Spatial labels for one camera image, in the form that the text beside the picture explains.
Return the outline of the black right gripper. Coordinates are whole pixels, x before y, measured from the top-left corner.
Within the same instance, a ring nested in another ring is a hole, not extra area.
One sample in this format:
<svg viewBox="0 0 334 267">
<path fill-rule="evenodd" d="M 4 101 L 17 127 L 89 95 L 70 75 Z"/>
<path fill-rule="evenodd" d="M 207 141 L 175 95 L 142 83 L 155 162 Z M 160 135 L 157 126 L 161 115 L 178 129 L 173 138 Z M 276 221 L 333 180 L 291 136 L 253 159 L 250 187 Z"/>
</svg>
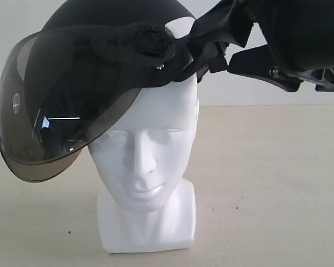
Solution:
<svg viewBox="0 0 334 267">
<path fill-rule="evenodd" d="M 266 44 L 232 55 L 229 73 L 297 92 L 301 81 L 285 72 L 334 68 L 334 1 L 240 1 L 239 8 Z"/>
</svg>

